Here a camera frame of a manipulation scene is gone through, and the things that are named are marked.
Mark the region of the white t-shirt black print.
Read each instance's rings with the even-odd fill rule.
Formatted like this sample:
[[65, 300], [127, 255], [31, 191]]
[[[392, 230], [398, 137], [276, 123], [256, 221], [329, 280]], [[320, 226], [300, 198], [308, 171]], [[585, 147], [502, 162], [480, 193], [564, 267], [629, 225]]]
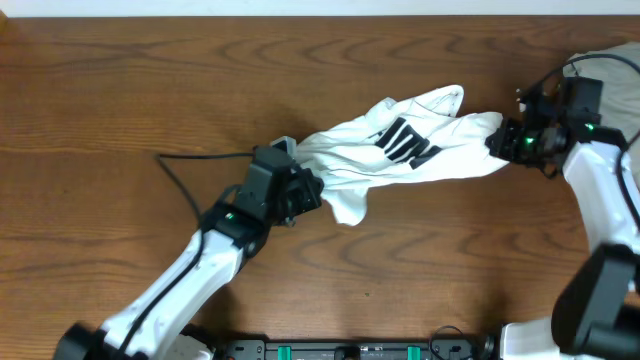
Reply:
[[460, 85], [402, 101], [385, 98], [365, 114], [307, 137], [295, 159], [323, 181], [321, 197], [336, 222], [355, 226], [366, 215], [372, 188], [484, 177], [506, 166], [485, 144], [502, 114], [461, 116], [463, 99]]

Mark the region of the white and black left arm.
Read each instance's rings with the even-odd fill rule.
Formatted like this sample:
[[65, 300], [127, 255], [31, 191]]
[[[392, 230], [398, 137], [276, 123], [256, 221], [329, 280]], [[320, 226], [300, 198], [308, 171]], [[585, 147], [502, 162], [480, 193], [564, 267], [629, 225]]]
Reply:
[[271, 228], [319, 208], [322, 190], [308, 169], [250, 171], [200, 216], [184, 252], [140, 297], [96, 330], [74, 324], [55, 358], [163, 358], [204, 303], [264, 247]]

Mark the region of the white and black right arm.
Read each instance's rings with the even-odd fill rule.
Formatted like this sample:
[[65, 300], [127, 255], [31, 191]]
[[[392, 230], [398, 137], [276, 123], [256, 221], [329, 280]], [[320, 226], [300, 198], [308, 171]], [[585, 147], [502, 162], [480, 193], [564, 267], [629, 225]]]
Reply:
[[559, 127], [505, 121], [486, 140], [513, 164], [555, 165], [574, 192], [590, 256], [559, 295], [550, 316], [502, 327], [499, 359], [636, 359], [639, 309], [639, 191], [628, 173], [628, 143], [618, 129], [568, 122]]

